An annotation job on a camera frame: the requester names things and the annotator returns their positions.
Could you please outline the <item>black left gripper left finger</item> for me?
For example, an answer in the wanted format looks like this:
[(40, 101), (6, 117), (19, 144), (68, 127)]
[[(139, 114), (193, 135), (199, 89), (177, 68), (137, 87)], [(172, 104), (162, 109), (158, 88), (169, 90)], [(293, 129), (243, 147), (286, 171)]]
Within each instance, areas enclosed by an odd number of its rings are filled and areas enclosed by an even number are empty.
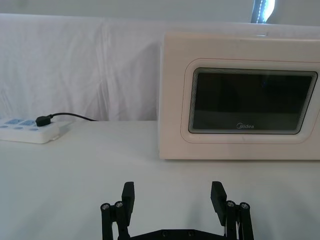
[(128, 232), (131, 215), (135, 202), (134, 182), (129, 181), (124, 184), (121, 200), (114, 205), (103, 203), (101, 211), (101, 230), (103, 240), (113, 240), (113, 223), (117, 224), (118, 239), (129, 240), (131, 237)]

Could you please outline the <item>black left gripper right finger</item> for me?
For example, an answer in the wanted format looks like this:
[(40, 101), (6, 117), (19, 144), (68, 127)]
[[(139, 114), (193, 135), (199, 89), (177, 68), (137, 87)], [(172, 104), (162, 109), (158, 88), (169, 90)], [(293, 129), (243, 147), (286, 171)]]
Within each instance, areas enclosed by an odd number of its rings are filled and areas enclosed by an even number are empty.
[(223, 184), (213, 181), (211, 184), (211, 202), (227, 240), (253, 240), (251, 207), (246, 202), (236, 204), (227, 200)]

